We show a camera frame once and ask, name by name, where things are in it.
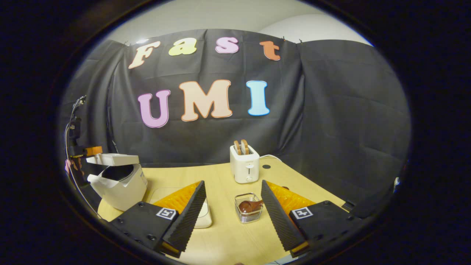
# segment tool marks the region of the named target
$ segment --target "wire basket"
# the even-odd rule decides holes
[[[245,200],[259,201],[259,198],[257,197],[257,195],[255,195],[253,192],[250,192],[246,194],[237,195],[234,199],[235,199],[235,202],[234,202],[235,212],[239,216],[239,220],[242,223],[244,224],[251,223],[260,219],[260,215],[262,214],[262,210],[263,210],[263,205],[260,205],[260,210],[249,212],[249,213],[242,213],[239,209],[239,204]]]

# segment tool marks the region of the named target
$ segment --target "wooden table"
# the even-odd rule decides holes
[[[259,180],[247,184],[235,182],[229,163],[211,166],[191,166],[174,168],[143,168],[148,179],[147,191],[143,201],[150,202],[156,189],[185,187],[200,180],[205,181],[206,197],[211,211],[212,225],[208,228],[194,229],[187,249],[181,253],[180,262],[190,265],[263,265],[289,255],[284,251],[275,228],[263,209],[260,220],[240,223],[234,197],[248,192],[255,193],[260,199],[262,180],[280,186],[314,202],[330,200],[338,206],[345,201],[329,193],[289,166],[272,157],[260,159]],[[122,211],[101,201],[98,214],[111,221]]]

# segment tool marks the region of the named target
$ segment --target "white ceiling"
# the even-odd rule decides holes
[[[287,18],[308,14],[325,13],[296,0],[174,0],[122,24],[107,38],[121,43],[135,43],[192,29],[258,32]]]

